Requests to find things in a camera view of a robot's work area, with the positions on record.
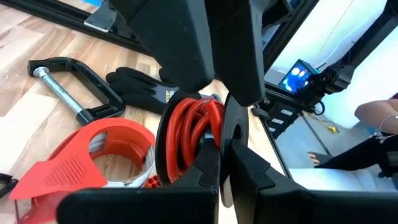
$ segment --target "bracelet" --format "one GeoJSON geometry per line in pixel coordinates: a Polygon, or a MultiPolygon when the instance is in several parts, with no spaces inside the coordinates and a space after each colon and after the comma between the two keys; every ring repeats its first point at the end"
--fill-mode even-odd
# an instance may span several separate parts
{"type": "Polygon", "coordinates": [[[374,132],[374,134],[373,134],[373,136],[375,136],[376,139],[379,139],[379,140],[380,140],[380,143],[383,143],[383,142],[384,142],[386,139],[388,139],[388,138],[391,138],[391,137],[393,137],[393,136],[396,136],[396,134],[393,134],[393,135],[391,135],[391,136],[385,136],[385,135],[383,135],[383,133],[382,133],[382,132],[383,132],[383,127],[384,127],[385,123],[386,123],[387,121],[389,121],[391,118],[398,119],[398,114],[394,114],[394,115],[390,115],[390,116],[386,117],[386,118],[381,122],[379,129],[375,130],[375,132],[374,132]]]}

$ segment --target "black machine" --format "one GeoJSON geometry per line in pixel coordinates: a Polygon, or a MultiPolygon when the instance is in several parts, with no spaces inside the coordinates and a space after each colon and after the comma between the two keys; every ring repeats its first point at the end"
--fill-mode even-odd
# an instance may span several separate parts
{"type": "MultiPolygon", "coordinates": [[[[347,87],[355,68],[398,25],[398,3],[390,0],[383,15],[350,52],[310,76],[308,85],[297,93],[264,83],[264,73],[317,2],[109,0],[103,6],[116,12],[111,13],[110,27],[53,0],[0,0],[0,4],[151,54],[171,74],[170,79],[183,91],[170,99],[160,122],[157,169],[164,166],[163,127],[175,105],[187,97],[200,97],[197,91],[214,77],[230,92],[221,153],[214,149],[211,137],[204,137],[193,164],[176,182],[170,184],[159,174],[161,189],[81,190],[61,202],[57,221],[217,223],[221,187],[223,204],[234,204],[238,223],[396,223],[397,194],[307,190],[291,180],[288,172],[287,176],[280,174],[247,147],[246,106],[257,103],[258,110],[253,112],[264,118],[266,132],[268,125],[273,125],[270,118],[286,119],[281,114],[286,108],[295,116],[302,110],[314,112],[325,93],[347,87]],[[91,21],[91,26],[82,25],[85,21],[91,21]],[[263,48],[262,34],[275,26],[279,28],[263,48]],[[223,188],[228,176],[230,192],[223,188]],[[232,202],[225,198],[229,193],[232,202]]],[[[289,118],[285,124],[293,121],[289,118]]],[[[277,127],[278,135],[287,126],[277,127]]]]}

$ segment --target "red tape dispenser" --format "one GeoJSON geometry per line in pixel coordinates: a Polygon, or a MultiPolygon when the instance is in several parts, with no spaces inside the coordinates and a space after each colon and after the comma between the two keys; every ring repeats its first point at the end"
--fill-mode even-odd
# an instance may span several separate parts
{"type": "Polygon", "coordinates": [[[154,168],[155,136],[142,125],[123,118],[87,124],[59,145],[47,161],[37,162],[9,198],[15,200],[17,223],[55,220],[60,201],[69,192],[90,187],[142,187],[154,168]],[[93,159],[115,154],[141,167],[138,176],[107,181],[93,159]]]}

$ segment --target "display screen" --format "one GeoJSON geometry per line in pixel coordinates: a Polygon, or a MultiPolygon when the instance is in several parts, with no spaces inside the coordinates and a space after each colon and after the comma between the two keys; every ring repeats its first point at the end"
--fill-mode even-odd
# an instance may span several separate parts
{"type": "Polygon", "coordinates": [[[282,79],[279,86],[296,93],[299,88],[303,88],[308,84],[307,79],[310,75],[311,72],[308,71],[304,64],[298,61],[282,79]]]}

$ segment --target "black c-clamp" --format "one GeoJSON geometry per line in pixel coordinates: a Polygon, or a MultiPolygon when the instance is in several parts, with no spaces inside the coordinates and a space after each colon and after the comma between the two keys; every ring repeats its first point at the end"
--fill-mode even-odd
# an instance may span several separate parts
{"type": "Polygon", "coordinates": [[[31,60],[28,62],[27,69],[30,76],[41,78],[76,113],[76,119],[82,126],[97,119],[118,116],[126,108],[122,99],[109,85],[92,69],[78,60],[68,57],[31,60]],[[50,76],[50,72],[70,72],[74,74],[104,105],[84,109],[50,76]]]}

